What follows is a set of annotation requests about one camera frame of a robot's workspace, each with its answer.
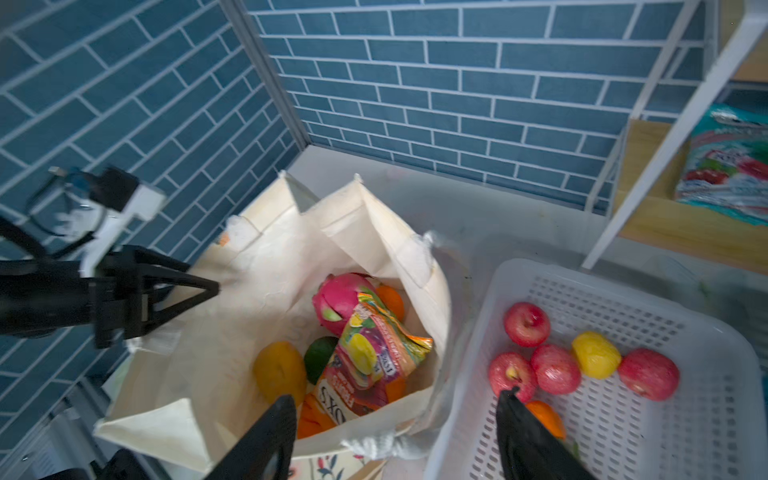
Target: snack package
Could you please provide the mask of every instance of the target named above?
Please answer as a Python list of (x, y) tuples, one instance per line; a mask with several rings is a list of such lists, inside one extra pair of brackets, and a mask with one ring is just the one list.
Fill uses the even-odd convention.
[(768, 225), (768, 117), (712, 105), (691, 135), (675, 199)]
[(302, 405), (300, 439), (402, 398), (406, 377), (432, 350), (431, 338), (410, 335), (377, 296), (357, 296), (328, 365)]

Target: brick wall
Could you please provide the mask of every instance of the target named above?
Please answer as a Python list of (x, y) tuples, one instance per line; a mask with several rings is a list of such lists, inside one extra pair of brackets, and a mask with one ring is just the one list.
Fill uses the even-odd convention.
[[(583, 207), (682, 6), (245, 3), (313, 143), (573, 207)], [(703, 14), (702, 5), (644, 118), (671, 121), (698, 85)]]
[[(168, 195), (122, 243), (192, 261), (296, 156), (263, 83), (216, 2), (4, 0), (0, 5), (0, 215), (50, 250), (25, 203), (50, 166), (113, 164)], [(33, 210), (52, 226), (55, 192)], [(21, 256), (0, 240), (0, 258)], [(105, 375), (90, 327), (0, 336), (3, 458), (81, 376)]]

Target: pink dragon fruit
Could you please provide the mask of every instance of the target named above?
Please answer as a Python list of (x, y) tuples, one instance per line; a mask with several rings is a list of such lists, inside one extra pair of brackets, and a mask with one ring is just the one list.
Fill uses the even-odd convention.
[(330, 330), (333, 335), (341, 336), (344, 326), (357, 306), (358, 292), (376, 295), (373, 285), (359, 273), (343, 273), (326, 277), (315, 296), (312, 297), (312, 304), (320, 325)]

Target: wooden shelf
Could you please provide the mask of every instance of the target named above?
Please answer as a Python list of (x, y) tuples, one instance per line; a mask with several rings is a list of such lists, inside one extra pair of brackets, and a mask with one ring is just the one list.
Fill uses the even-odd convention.
[[(736, 31), (743, 15), (743, 0), (720, 0), (720, 51)], [(768, 35), (763, 35), (731, 80), (768, 82)]]
[[(615, 208), (624, 201), (670, 127), (651, 121), (630, 122)], [(670, 162), (619, 236), (768, 275), (768, 227), (755, 227), (673, 200), (686, 154), (687, 146)]]

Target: red apple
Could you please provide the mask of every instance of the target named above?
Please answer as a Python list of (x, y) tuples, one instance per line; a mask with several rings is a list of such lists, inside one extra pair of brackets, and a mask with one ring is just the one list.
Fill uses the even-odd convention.
[(552, 395), (573, 393), (581, 384), (581, 370), (576, 359), (561, 346), (539, 346), (531, 356), (531, 368), (538, 386)]
[(551, 330), (547, 313), (533, 303), (516, 303), (504, 315), (504, 330), (519, 346), (539, 346)]
[(649, 349), (630, 352), (621, 360), (618, 372), (629, 390), (655, 402), (670, 398), (680, 383), (677, 365)]
[(523, 403), (530, 402), (536, 393), (536, 375), (519, 353), (502, 353), (494, 358), (488, 368), (488, 381), (497, 397), (502, 390), (512, 390), (513, 386), (520, 387), (516, 396)]

